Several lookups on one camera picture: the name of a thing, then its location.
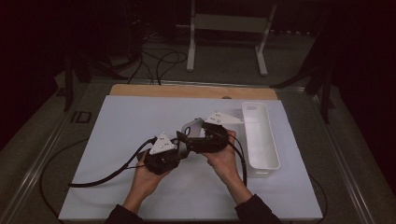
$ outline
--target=hand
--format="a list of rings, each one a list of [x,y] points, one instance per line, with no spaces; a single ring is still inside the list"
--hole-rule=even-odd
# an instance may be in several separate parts
[[[227,131],[230,135],[230,143],[234,143],[236,132]],[[215,153],[203,153],[207,157],[207,163],[213,167],[221,181],[227,186],[236,204],[244,203],[253,196],[245,186],[238,174],[235,161],[235,151],[228,145],[222,151]]]
[[[230,143],[234,143],[236,132],[227,130]],[[236,178],[239,176],[236,168],[235,151],[228,145],[222,151],[215,153],[202,153],[207,157],[207,163],[213,167],[216,174],[225,184],[229,178]]]
[[[137,214],[140,204],[158,187],[161,180],[170,173],[166,172],[162,175],[156,175],[149,171],[144,166],[144,160],[147,151],[144,153],[142,159],[137,163],[134,171],[134,180],[132,182],[131,190],[122,205],[126,209]]]

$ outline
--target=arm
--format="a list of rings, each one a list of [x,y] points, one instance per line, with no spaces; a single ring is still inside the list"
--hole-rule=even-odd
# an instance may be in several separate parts
[[[229,141],[233,144],[236,135],[228,131]],[[236,204],[235,210],[242,223],[281,223],[272,213],[271,209],[257,195],[253,195],[245,186],[238,174],[235,161],[235,152],[227,146],[220,152],[203,153],[207,157],[207,163],[213,167],[221,181],[230,191]]]
[[[143,163],[146,153],[136,165],[134,180],[123,205],[117,205],[113,209],[105,222],[106,224],[143,223],[143,219],[137,215],[140,205],[154,192],[161,180],[170,173],[155,175],[150,172]]]

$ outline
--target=sleeve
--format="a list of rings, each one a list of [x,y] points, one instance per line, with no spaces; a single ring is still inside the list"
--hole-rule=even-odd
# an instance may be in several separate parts
[[[105,224],[141,224],[143,219],[137,214],[117,204],[106,219]]]
[[[238,204],[235,207],[236,214],[241,223],[244,224],[281,224],[279,218],[274,215],[271,209],[256,194],[247,202]]]

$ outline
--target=table leg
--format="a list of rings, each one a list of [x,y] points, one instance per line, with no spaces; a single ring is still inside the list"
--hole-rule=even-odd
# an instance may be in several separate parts
[[[194,70],[195,61],[195,0],[191,0],[190,47],[187,58],[187,71]]]
[[[265,42],[267,41],[268,35],[270,33],[270,28],[271,28],[272,20],[275,15],[275,11],[276,11],[276,5],[272,5],[270,15],[268,16],[268,19],[267,19],[268,20],[267,25],[265,26],[264,32],[262,33],[262,42],[260,43],[259,46],[256,46],[256,48],[255,48],[257,62],[259,64],[259,68],[260,68],[260,75],[262,75],[264,77],[268,75],[268,72],[267,72],[267,67],[265,65],[264,57],[262,56],[262,51],[264,49]]]

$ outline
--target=person's right hand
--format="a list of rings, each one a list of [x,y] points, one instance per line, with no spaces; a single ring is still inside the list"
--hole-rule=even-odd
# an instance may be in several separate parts
[[[233,144],[236,132],[227,131],[229,141]],[[207,157],[207,163],[213,167],[216,174],[220,177],[221,181],[226,184],[228,179],[238,177],[238,170],[236,168],[235,151],[228,145],[222,151],[214,153],[202,153]]]
[[[227,132],[230,135],[229,141],[233,144],[236,132]],[[235,151],[231,146],[227,146],[219,152],[202,154],[207,157],[207,163],[213,167],[221,181],[227,186],[236,204],[244,203],[251,198],[250,190],[238,174]]]

